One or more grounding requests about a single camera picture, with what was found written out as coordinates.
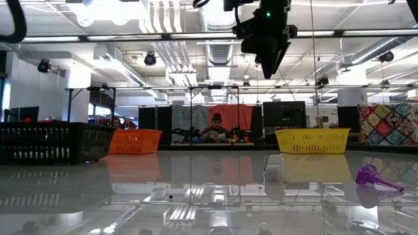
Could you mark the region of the black aluminium table frame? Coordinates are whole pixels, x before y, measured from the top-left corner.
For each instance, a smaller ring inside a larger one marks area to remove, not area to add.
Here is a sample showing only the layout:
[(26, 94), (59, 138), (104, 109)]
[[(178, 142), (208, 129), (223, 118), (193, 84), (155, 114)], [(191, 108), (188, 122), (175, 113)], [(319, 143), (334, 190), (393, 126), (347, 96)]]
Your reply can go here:
[[(233, 150), (233, 151), (262, 151), (262, 150), (280, 150), (278, 145), (254, 145), (254, 146), (159, 146), (159, 151), (221, 151), (221, 150)], [(372, 146), (363, 144), (348, 144), (346, 150), (349, 151), (371, 151), (380, 153), (399, 153), (399, 154), (411, 154), (418, 155), (418, 146)]]

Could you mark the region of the black slotted plastic basket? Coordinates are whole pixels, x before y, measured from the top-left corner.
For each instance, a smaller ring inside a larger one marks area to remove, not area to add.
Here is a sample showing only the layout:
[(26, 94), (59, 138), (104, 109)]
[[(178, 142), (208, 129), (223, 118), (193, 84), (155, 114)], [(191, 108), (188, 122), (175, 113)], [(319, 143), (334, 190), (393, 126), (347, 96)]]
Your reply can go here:
[(114, 131), (77, 122), (0, 123), (0, 165), (98, 161), (108, 155)]

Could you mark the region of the grey cloth backdrop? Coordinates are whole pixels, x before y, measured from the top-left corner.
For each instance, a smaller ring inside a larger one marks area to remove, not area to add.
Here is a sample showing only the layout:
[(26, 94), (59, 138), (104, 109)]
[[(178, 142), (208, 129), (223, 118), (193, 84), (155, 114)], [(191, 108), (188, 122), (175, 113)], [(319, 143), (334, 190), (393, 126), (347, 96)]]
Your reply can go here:
[(208, 116), (209, 108), (207, 106), (192, 106), (192, 111), (190, 111), (189, 106), (175, 105), (172, 107), (172, 129), (188, 130), (190, 122), (192, 122), (194, 128), (202, 131), (210, 124)]

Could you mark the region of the ribbed ventilation duct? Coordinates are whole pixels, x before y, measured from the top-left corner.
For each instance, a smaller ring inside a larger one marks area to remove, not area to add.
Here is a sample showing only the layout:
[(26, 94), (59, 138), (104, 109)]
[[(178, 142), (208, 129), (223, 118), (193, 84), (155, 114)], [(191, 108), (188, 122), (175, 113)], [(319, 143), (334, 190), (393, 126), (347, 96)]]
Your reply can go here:
[(204, 46), (209, 66), (223, 67), (231, 64), (234, 52), (232, 44), (209, 44)]

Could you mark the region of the dark monitor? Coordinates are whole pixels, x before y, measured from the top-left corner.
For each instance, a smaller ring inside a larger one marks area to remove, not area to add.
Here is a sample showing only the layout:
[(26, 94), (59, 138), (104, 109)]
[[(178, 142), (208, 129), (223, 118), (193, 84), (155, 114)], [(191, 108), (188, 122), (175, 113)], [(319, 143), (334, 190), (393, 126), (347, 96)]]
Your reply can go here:
[(39, 106), (6, 109), (4, 122), (36, 123), (39, 118), (39, 109)]

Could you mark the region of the silver round air duct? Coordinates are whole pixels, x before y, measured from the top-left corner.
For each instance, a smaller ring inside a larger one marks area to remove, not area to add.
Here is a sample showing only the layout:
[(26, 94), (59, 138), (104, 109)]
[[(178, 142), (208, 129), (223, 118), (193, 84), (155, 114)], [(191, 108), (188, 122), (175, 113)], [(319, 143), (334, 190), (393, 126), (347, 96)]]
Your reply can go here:
[(409, 39), (410, 38), (405, 39), (404, 37), (381, 39), (364, 50), (356, 53), (351, 58), (351, 63), (355, 65), (365, 63), (373, 58), (385, 54), (397, 46), (400, 46), (401, 44), (409, 41)]

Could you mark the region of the yellow slotted plastic basket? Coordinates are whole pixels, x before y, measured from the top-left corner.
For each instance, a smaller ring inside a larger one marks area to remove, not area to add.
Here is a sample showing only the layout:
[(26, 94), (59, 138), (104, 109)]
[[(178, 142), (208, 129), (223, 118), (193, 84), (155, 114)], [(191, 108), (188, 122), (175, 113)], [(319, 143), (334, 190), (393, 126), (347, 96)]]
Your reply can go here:
[(275, 134), (281, 152), (331, 154), (346, 151), (349, 129), (282, 129)]

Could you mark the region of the background wooden workbench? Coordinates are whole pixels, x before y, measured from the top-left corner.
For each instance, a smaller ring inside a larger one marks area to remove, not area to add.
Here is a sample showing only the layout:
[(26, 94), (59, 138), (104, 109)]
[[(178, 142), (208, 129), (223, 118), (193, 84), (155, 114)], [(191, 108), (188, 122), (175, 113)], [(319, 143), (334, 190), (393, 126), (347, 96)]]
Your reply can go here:
[(254, 146), (254, 143), (173, 143), (170, 146)]

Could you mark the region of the black partition panel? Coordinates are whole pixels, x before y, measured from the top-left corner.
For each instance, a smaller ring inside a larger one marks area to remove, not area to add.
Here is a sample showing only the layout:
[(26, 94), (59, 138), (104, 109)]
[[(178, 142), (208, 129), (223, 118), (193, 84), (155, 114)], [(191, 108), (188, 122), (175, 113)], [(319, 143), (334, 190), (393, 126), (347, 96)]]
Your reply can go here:
[(172, 141), (172, 107), (153, 106), (138, 109), (139, 129), (154, 129), (161, 131), (160, 146), (169, 146)]

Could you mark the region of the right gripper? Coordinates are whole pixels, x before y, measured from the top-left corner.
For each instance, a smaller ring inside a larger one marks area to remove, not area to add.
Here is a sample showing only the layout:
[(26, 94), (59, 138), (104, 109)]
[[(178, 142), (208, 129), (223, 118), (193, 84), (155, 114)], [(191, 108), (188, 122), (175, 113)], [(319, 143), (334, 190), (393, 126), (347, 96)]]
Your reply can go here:
[[(239, 7), (259, 2), (259, 8), (253, 17), (242, 21)], [(289, 39), (296, 37), (297, 27), (287, 23), (292, 0), (236, 0), (234, 16), (236, 25), (233, 33), (241, 40), (241, 51), (246, 54), (257, 54), (265, 79), (270, 79), (278, 70), (291, 43)]]

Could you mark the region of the orange cloth backdrop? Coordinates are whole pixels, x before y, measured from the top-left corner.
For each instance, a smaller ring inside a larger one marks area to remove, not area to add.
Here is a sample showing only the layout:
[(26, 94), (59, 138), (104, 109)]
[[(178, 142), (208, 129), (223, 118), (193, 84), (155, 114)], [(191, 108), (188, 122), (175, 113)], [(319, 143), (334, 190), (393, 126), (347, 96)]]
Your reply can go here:
[[(212, 117), (215, 113), (220, 113), (222, 117), (222, 127), (231, 130), (235, 125), (239, 125), (242, 130), (251, 130), (251, 121), (253, 115), (253, 107), (245, 104), (221, 104), (213, 106), (209, 109), (209, 121), (211, 125)], [(249, 142), (249, 137), (245, 137), (246, 143)], [(233, 136), (226, 142), (236, 142), (236, 137)]]

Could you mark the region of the purple witch hat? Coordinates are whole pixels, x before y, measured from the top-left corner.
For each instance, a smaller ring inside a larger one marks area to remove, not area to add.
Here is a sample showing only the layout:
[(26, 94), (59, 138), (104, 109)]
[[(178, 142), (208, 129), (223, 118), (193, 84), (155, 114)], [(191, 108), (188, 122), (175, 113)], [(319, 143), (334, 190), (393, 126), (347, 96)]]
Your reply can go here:
[(372, 164), (365, 164), (360, 167), (355, 182), (357, 185), (380, 185), (398, 192), (404, 192), (403, 186), (382, 177), (378, 169)]

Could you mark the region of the black metal frame stand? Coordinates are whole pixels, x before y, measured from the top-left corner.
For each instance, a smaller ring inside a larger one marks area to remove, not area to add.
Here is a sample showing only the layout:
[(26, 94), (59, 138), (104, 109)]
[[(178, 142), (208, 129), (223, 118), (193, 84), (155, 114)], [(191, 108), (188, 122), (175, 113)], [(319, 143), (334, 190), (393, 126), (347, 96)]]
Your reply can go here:
[(115, 107), (116, 107), (116, 95), (117, 89), (115, 87), (108, 87), (102, 85), (101, 87), (97, 86), (89, 86), (85, 88), (65, 88), (65, 91), (69, 92), (69, 100), (68, 100), (68, 107), (67, 107), (67, 122), (71, 121), (71, 108), (72, 108), (72, 100), (81, 92), (81, 91), (98, 91), (98, 92), (105, 92), (105, 91), (112, 91), (112, 106), (110, 108), (111, 111), (111, 119), (110, 124), (113, 126), (113, 122), (115, 119)]

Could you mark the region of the orange slotted plastic basket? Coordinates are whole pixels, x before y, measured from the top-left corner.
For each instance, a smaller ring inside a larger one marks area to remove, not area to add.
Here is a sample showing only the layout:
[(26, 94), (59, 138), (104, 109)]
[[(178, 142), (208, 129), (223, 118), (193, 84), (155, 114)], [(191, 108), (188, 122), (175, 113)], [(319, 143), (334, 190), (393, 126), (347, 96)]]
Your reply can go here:
[(153, 129), (117, 129), (109, 155), (143, 155), (156, 153), (162, 132)]

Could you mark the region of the colourful patchwork quilt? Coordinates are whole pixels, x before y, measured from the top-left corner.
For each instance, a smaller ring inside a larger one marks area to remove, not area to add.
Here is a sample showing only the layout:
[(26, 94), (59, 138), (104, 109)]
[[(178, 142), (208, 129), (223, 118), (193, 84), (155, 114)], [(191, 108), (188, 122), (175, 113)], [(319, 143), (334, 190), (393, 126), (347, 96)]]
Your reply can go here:
[(359, 105), (363, 144), (418, 146), (418, 104)]

